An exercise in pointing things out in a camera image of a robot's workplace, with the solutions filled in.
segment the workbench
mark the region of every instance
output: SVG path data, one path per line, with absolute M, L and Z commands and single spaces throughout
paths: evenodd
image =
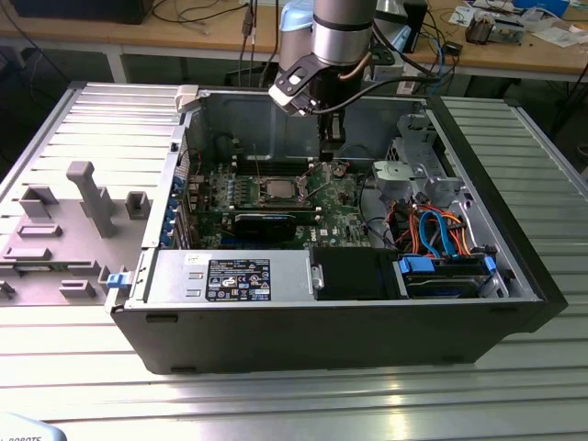
M 0 243 L 22 215 L 15 200 L 27 184 L 52 185 L 57 197 L 71 197 L 65 170 L 73 159 L 92 160 L 96 182 L 113 197 L 126 194 L 126 186 L 153 192 L 172 139 L 165 129 L 181 124 L 176 91 L 68 89 L 0 184 Z M 481 145 L 476 155 L 570 303 L 539 331 L 508 337 L 475 365 L 158 376 L 102 306 L 4 302 L 3 407 L 60 427 L 70 441 L 585 440 L 588 188 L 545 137 L 517 135 L 518 127 L 538 130 L 524 111 L 498 100 L 450 99 L 460 107 L 454 116 L 472 121 L 473 139 L 501 131 L 501 141 Z M 135 120 L 126 132 L 141 135 L 141 143 L 129 147 L 113 137 L 97 148 L 97 134 L 123 133 L 125 120 L 108 112 L 120 112 L 125 101 L 133 106 L 123 115 Z
M 180 9 L 205 5 L 203 0 L 177 2 Z M 532 35 L 525 35 L 520 46 L 499 43 L 485 46 L 469 44 L 465 41 L 465 28 L 447 23 L 450 11 L 461 2 L 431 0 L 430 3 L 436 23 L 447 35 L 447 39 L 463 45 L 457 74 L 576 81 L 586 64 L 588 55 L 582 46 L 575 45 L 562 49 Z M 190 17 L 203 17 L 236 6 L 237 0 L 222 0 L 215 6 L 199 10 Z M 208 35 L 180 24 L 163 22 L 153 15 L 147 16 L 144 23 L 137 26 L 79 20 L 20 18 L 12 6 L 9 7 L 9 12 L 18 25 L 43 49 L 104 53 L 113 80 L 117 83 L 128 82 L 122 55 L 236 60 L 243 40 L 243 10 L 208 20 L 205 27 Z M 176 19 L 172 1 L 158 8 L 158 13 L 163 17 Z M 254 59 L 266 61 L 274 48 L 273 7 L 259 6 L 257 26 Z M 4 15 L 0 17 L 0 45 L 14 48 L 17 58 L 23 49 L 31 47 Z M 420 39 L 413 58 L 429 65 L 435 62 L 435 54 L 425 39 Z

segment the circuit board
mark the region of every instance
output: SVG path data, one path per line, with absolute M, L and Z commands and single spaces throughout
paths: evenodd
M 220 165 L 202 176 L 198 198 L 191 198 L 198 249 L 305 249 L 311 246 L 369 246 L 357 202 L 357 176 L 333 174 L 337 164 L 317 164 L 296 176 L 238 175 Z M 232 226 L 239 213 L 273 213 L 296 220 L 291 240 L 243 241 Z

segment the metal slotted surface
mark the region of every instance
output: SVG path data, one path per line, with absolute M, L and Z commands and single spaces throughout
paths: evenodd
M 588 305 L 585 184 L 522 110 L 501 100 L 444 101 L 568 302 Z
M 510 109 L 492 106 L 503 116 L 500 124 L 521 128 Z M 532 191 L 512 181 L 533 174 L 505 172 L 537 169 L 565 183 L 550 154 L 481 160 L 503 180 L 523 224 L 584 216 L 578 192 L 528 198 Z M 568 199 L 574 203 L 562 202 Z M 0 402 L 54 422 L 71 441 L 585 440 L 588 284 L 576 277 L 586 278 L 588 244 L 542 237 L 533 239 L 537 251 L 571 306 L 537 333 L 509 337 L 473 366 L 156 376 L 100 307 L 3 308 Z
M 176 86 L 88 84 L 68 91 L 53 112 L 56 121 L 24 164 L 0 203 L 0 245 L 23 210 L 28 186 L 49 186 L 59 199 L 80 198 L 65 172 L 75 160 L 91 161 L 96 184 L 112 199 L 129 191 L 153 198 L 174 127 Z

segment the cable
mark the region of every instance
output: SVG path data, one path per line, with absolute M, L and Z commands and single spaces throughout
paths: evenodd
M 471 253 L 469 252 L 469 248 L 468 248 L 468 241 L 466 241 L 466 229 L 465 228 L 461 229 L 461 240 L 463 241 L 463 251 L 467 255 L 471 255 Z
M 574 96 L 574 92 L 576 91 L 576 89 L 578 89 L 578 86 L 582 82 L 582 79 L 586 75 L 587 71 L 588 62 L 586 63 L 582 70 L 582 73 L 578 77 L 578 81 L 576 81 L 576 83 L 573 85 L 573 88 L 571 89 L 568 98 L 563 103 L 560 112 L 558 112 L 556 117 L 553 119 L 553 123 L 551 124 L 551 128 L 549 130 L 549 136 L 551 137 L 551 139 L 554 139 L 556 137 L 560 130 L 565 126 L 570 116 L 573 114 L 575 107 L 585 99 L 585 95 L 586 93 L 588 93 L 588 84 L 583 85 L 584 90 L 579 92 L 576 96 Z
M 196 152 L 198 154 L 198 158 L 200 159 L 200 163 L 202 163 L 202 152 L 195 148 L 187 148 L 177 157 L 175 166 L 179 166 L 182 163 L 182 161 L 184 161 L 184 155 L 188 152 Z
M 588 158 L 588 144 L 580 144 L 578 147 L 576 147 L 576 152 L 582 158 Z
M 370 85 L 370 86 L 366 87 L 365 89 L 360 90 L 355 95 L 351 96 L 349 99 L 347 99 L 346 101 L 344 101 L 341 104 L 338 104 L 337 106 L 333 106 L 333 107 L 329 107 L 329 108 L 321 108 L 321 109 L 310 109 L 310 110 L 308 110 L 308 112 L 311 115 L 324 115 L 325 113 L 335 112 L 337 110 L 340 110 L 342 108 L 349 106 L 350 104 L 355 103 L 362 96 L 368 94 L 372 90 L 376 90 L 379 87 L 382 87 L 383 85 L 392 85 L 394 83 L 401 83 L 403 81 L 414 81 L 416 83 L 435 83 L 437 80 L 438 80 L 438 78 L 436 76 L 435 77 L 398 76 L 396 78 L 391 78 L 390 80 L 384 80 L 384 81 L 380 81 L 379 83 L 375 83 L 373 85 Z
M 441 257 L 441 254 L 432 246 L 429 245 L 429 242 L 426 240 L 426 235 L 424 232 L 424 223 L 426 218 L 430 216 L 435 216 L 437 221 L 439 222 L 439 231 L 441 231 L 441 242 L 443 243 L 443 247 L 447 254 L 455 256 L 458 255 L 453 244 L 449 241 L 449 236 L 447 234 L 447 226 L 445 221 L 443 220 L 443 216 L 438 213 L 437 211 L 428 210 L 421 215 L 421 219 L 419 220 L 419 235 L 421 236 L 421 242 L 423 242 L 424 247 L 429 250 L 431 253 L 435 255 L 435 257 Z
M 55 69 L 55 71 L 63 78 L 63 80 L 69 84 L 72 82 L 72 80 L 70 80 L 70 78 L 63 73 L 63 71 L 57 67 L 57 65 L 51 60 L 51 58 L 49 58 L 47 56 L 47 54 L 43 51 L 43 49 L 41 49 L 37 43 L 35 43 L 28 35 L 27 33 L 22 30 L 22 28 L 20 28 L 20 26 L 17 24 L 17 22 L 15 20 L 12 19 L 12 17 L 8 14 L 8 11 L 6 10 L 6 6 L 4 4 L 4 2 L 0 1 L 0 7 L 2 7 L 2 10 L 6 16 L 6 18 L 8 18 L 8 21 L 10 23 L 12 23 L 12 26 L 15 27 L 15 29 L 20 33 L 20 35 L 22 35 L 37 51 L 39 51 L 42 56 L 45 58 L 45 60 L 47 60 L 47 62 L 53 67 L 53 69 Z
M 178 5 L 178 0 L 174 0 L 174 10 L 175 10 L 175 16 L 177 17 L 178 20 L 189 20 L 188 17 L 185 16 L 185 13 L 189 12 L 189 11 L 193 11 L 196 9 L 205 9 L 208 7 L 213 7 L 215 6 L 217 3 L 219 3 L 220 0 L 214 0 L 213 3 L 206 5 L 206 6 L 194 6 L 194 7 L 187 7 L 186 9 L 180 11 L 179 5 Z M 206 21 L 195 21 L 194 23 L 180 23 L 180 25 L 182 25 L 184 28 L 188 28 L 191 30 L 196 30 L 204 35 L 209 35 L 209 32 L 206 30 Z
M 369 150 L 369 148 L 368 148 L 368 147 L 366 147 L 366 146 L 365 146 L 365 145 L 363 145 L 363 144 L 347 144 L 347 145 L 346 145 L 346 146 L 344 146 L 344 147 L 343 147 L 341 150 L 339 150 L 339 156 L 338 156 L 337 158 L 334 158 L 334 159 L 343 159 L 343 158 L 341 157 L 341 153 L 343 153 L 343 152 L 344 152 L 345 150 L 347 150 L 347 149 L 351 149 L 352 147 L 357 147 L 357 148 L 360 148 L 361 150 L 363 150 L 364 152 L 366 152 L 367 154 L 369 154 L 369 156 L 371 156 L 371 158 L 372 158 L 374 161 L 377 161 L 377 160 L 378 160 L 378 158 L 376 157 L 376 155 L 375 155 L 374 153 L 372 153 L 372 151 L 370 151 L 370 150 Z
M 370 168 L 369 171 L 366 173 L 366 177 L 364 178 L 364 182 L 362 183 L 361 188 L 359 189 L 359 195 L 357 196 L 357 210 L 359 211 L 359 219 L 361 219 L 361 221 L 364 223 L 364 225 L 366 225 L 367 230 L 369 232 L 371 232 L 372 234 L 374 234 L 376 237 L 378 237 L 384 243 L 384 245 L 390 244 L 390 246 L 392 248 L 396 248 L 390 242 L 390 240 L 386 239 L 379 232 L 377 232 L 371 226 L 369 226 L 368 222 L 366 222 L 366 217 L 364 216 L 364 210 L 361 207 L 362 198 L 364 195 L 364 189 L 366 188 L 366 182 L 368 181 L 370 175 L 372 175 L 373 173 L 374 173 L 373 170 Z
M 508 0 L 504 0 L 503 5 L 500 7 L 496 7 L 496 6 L 492 6 L 490 4 L 490 2 L 488 0 L 486 0 L 486 5 L 488 5 L 488 9 L 490 9 L 491 11 L 500 11 L 500 12 L 513 12 L 513 11 L 507 11 L 504 9 L 504 6 L 506 5 L 506 2 L 508 2 Z
M 458 30 L 459 30 L 459 28 L 460 28 L 460 25 L 459 25 L 459 23 L 451 23 L 449 20 L 446 20 L 446 19 L 444 19 L 444 17 L 446 17 L 446 16 L 447 16 L 447 15 L 449 15 L 449 14 L 451 14 L 452 16 L 453 16 L 453 14 L 457 14 L 457 15 L 458 15 L 458 17 L 459 17 L 459 22 L 463 22 L 463 23 L 465 23 L 465 19 L 466 19 L 466 18 L 464 17 L 464 15 L 463 15 L 463 14 L 461 14 L 460 12 L 456 11 L 454 8 L 451 8 L 451 7 L 441 7 L 441 8 L 439 8 L 439 9 L 432 9 L 432 11 L 443 11 L 443 10 L 445 10 L 445 9 L 447 9 L 447 11 L 446 11 L 446 12 L 444 12 L 443 14 L 441 14 L 441 15 L 439 16 L 439 19 L 440 19 L 442 22 L 444 22 L 444 23 L 448 24 L 449 26 L 455 26 L 452 32 L 448 32 L 448 33 L 447 33 L 447 36 L 448 36 L 448 37 L 451 37 L 453 34 L 455 34 L 455 33 L 456 33 Z
M 220 11 L 220 12 L 217 12 L 215 14 L 211 14 L 211 15 L 206 16 L 206 17 L 193 18 L 193 19 L 190 19 L 190 20 L 172 20 L 170 18 L 162 17 L 159 14 L 157 14 L 157 12 L 156 12 L 157 11 L 157 8 L 159 6 L 161 6 L 165 2 L 167 2 L 167 0 L 160 0 L 159 3 L 157 3 L 156 5 L 153 6 L 153 8 L 152 8 L 152 14 L 153 14 L 153 16 L 156 17 L 156 18 L 159 18 L 160 20 L 165 21 L 167 23 L 180 23 L 180 24 L 182 24 L 182 23 L 194 23 L 194 22 L 197 22 L 197 21 L 208 20 L 209 18 L 218 17 L 218 16 L 221 16 L 223 14 L 228 14 L 229 12 L 232 12 L 232 11 L 238 11 L 240 9 L 243 9 L 243 8 L 249 6 L 248 3 L 245 3 L 243 5 L 232 7 L 231 9 L 225 9 L 224 11 Z
M 251 87 L 251 75 L 254 69 L 254 54 L 255 54 L 255 34 L 257 33 L 257 0 L 252 0 L 252 13 L 253 13 L 253 33 L 251 36 L 251 58 L 249 59 L 249 87 Z
M 389 51 L 392 52 L 396 52 L 398 53 L 398 55 L 402 58 L 402 60 L 404 62 L 407 62 L 408 64 L 410 64 L 414 69 L 416 69 L 417 71 L 422 72 L 423 74 L 430 76 L 431 74 L 429 73 L 429 71 L 427 71 L 423 66 L 421 66 L 418 62 L 414 62 L 413 60 L 411 60 L 410 58 L 408 58 L 406 55 L 404 55 L 401 51 L 399 51 L 398 49 L 396 49 L 394 47 L 394 45 L 392 43 L 390 43 L 388 41 L 388 39 L 386 39 L 386 37 L 384 36 L 384 34 L 382 33 L 382 31 L 378 28 L 378 25 L 376 24 L 376 22 L 374 22 L 373 25 L 373 29 L 374 29 L 374 33 L 376 34 L 376 37 L 378 37 L 378 40 L 388 48 Z
M 341 81 L 348 81 L 353 79 L 354 76 L 361 73 L 366 66 L 368 66 L 369 62 L 371 62 L 371 52 L 368 52 L 364 58 L 361 59 L 361 62 L 355 67 L 353 71 L 350 73 L 339 74 L 339 79 Z
M 45 110 L 45 111 L 51 110 L 52 107 L 47 107 L 47 106 L 43 105 L 42 103 L 40 103 L 39 101 L 37 101 L 36 97 L 34 97 L 34 95 L 33 95 L 33 92 L 34 93 L 37 93 L 37 94 L 41 94 L 42 96 L 45 96 L 46 98 L 48 98 L 53 105 L 55 105 L 57 103 L 57 101 L 58 101 L 58 99 L 55 96 L 52 96 L 51 94 L 48 94 L 43 89 L 39 89 L 38 87 L 35 87 L 35 85 L 32 83 L 31 80 L 34 79 L 35 69 L 33 69 L 33 75 L 31 75 L 31 78 L 30 79 L 23 78 L 23 75 L 21 75 L 21 74 L 26 70 L 26 67 L 24 67 L 24 68 L 16 68 L 16 67 L 14 67 L 13 66 L 13 62 L 10 59 L 8 59 L 8 57 L 6 57 L 1 51 L 0 51 L 0 56 L 4 59 L 7 67 L 10 68 L 10 69 L 12 69 L 9 72 L 9 74 L 16 73 L 17 74 L 18 81 L 20 82 L 20 85 L 22 86 L 22 88 L 29 90 L 28 95 L 29 95 L 31 101 L 34 104 L 36 104 L 37 106 L 39 106 L 40 108 L 42 108 L 43 110 Z M 35 61 L 35 66 L 39 62 L 40 58 L 42 58 L 42 55 Z
M 437 54 L 439 55 L 439 70 L 437 72 L 437 76 L 439 77 L 439 81 L 437 81 L 435 83 L 435 85 L 433 86 L 433 89 L 431 89 L 431 93 L 429 94 L 430 96 L 432 94 L 435 93 L 435 91 L 437 90 L 437 88 L 439 87 L 439 85 L 441 84 L 441 81 L 443 81 L 443 76 L 442 76 L 442 72 L 443 72 L 443 65 L 445 64 L 445 55 L 443 54 L 443 50 L 441 49 L 441 44 L 439 43 L 439 41 L 433 37 L 432 35 L 429 36 L 429 39 L 431 39 L 436 47 L 437 47 Z
M 264 81 L 266 80 L 267 71 L 269 70 L 269 65 L 271 64 L 272 60 L 276 57 L 277 54 L 277 46 L 279 45 L 279 0 L 276 0 L 274 4 L 275 7 L 275 27 L 274 27 L 274 50 L 272 54 L 269 56 L 267 60 L 266 67 L 264 67 L 264 71 L 261 73 L 261 78 L 259 79 L 259 88 L 263 87 Z
M 247 36 L 243 35 L 243 43 L 241 43 L 241 50 L 239 51 L 239 61 L 237 62 L 237 85 L 241 87 L 241 66 L 243 65 L 243 56 L 245 54 L 245 45 L 247 44 Z
M 35 97 L 34 97 L 34 89 L 35 89 L 35 87 L 34 87 L 34 84 L 33 83 L 35 81 L 35 75 L 37 74 L 37 66 L 39 66 L 39 62 L 40 62 L 40 59 L 41 58 L 43 58 L 43 55 L 42 54 L 39 54 L 39 57 L 37 58 L 37 60 L 35 61 L 35 64 L 33 65 L 33 72 L 30 75 L 30 80 L 28 81 L 29 82 L 29 85 L 30 85 L 30 87 L 28 89 L 28 93 L 30 94 L 30 98 L 33 101 L 35 100 Z

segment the electronic equipment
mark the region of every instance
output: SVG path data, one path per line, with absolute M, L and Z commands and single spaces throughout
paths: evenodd
M 379 47 L 415 66 L 402 51 L 413 50 L 426 8 L 425 1 L 412 1 L 409 14 L 402 0 L 292 0 L 284 7 L 280 71 L 269 95 L 289 115 L 318 117 L 321 160 L 332 160 L 345 144 L 345 106 L 357 98 L 363 71 L 371 66 L 377 86 L 396 81 L 380 81 L 395 61 L 379 57 Z M 410 79 L 433 81 L 420 70 L 427 78 Z
M 525 27 L 518 18 L 495 17 L 494 27 L 488 36 L 488 41 L 495 43 L 520 43 L 525 36 Z
M 507 205 L 544 195 L 496 170 L 500 152 L 555 161 L 522 110 L 370 96 L 347 112 L 321 161 L 315 121 L 266 92 L 68 89 L 0 186 L 0 304 L 104 303 L 160 374 L 469 363 L 565 308 L 527 239 L 547 227 Z M 530 185 L 588 205 L 551 168 Z
M 140 25 L 153 0 L 12 0 L 21 17 L 74 18 Z
M 476 11 L 466 28 L 466 41 L 473 44 L 486 44 L 493 28 L 494 17 L 483 11 Z
M 443 45 L 443 53 L 445 55 L 452 55 L 454 57 L 458 57 L 459 55 L 461 55 L 461 50 L 463 49 L 463 46 L 461 44 L 458 44 L 454 41 L 446 41 L 446 43 Z

